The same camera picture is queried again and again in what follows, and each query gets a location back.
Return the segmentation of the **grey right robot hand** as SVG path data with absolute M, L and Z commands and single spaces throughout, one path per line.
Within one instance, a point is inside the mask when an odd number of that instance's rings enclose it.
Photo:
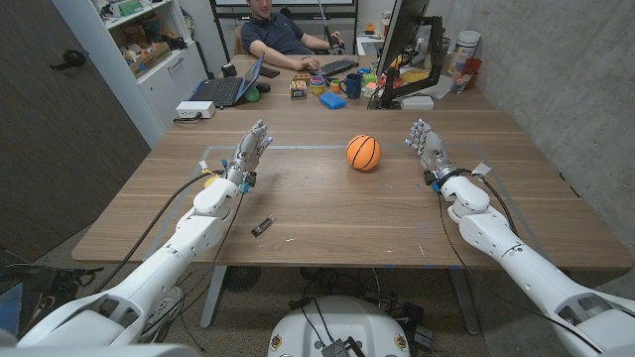
M 432 126 L 419 119 L 410 129 L 411 139 L 405 143 L 412 148 L 424 168 L 426 185 L 434 182 L 442 186 L 445 181 L 456 176 L 456 167 L 445 154 L 445 147 L 441 137 Z

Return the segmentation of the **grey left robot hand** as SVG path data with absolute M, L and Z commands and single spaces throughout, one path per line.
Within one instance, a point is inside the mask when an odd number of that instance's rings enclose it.
M 262 119 L 257 120 L 235 146 L 224 178 L 237 185 L 243 184 L 247 175 L 256 170 L 262 154 L 272 142 L 267 125 Z

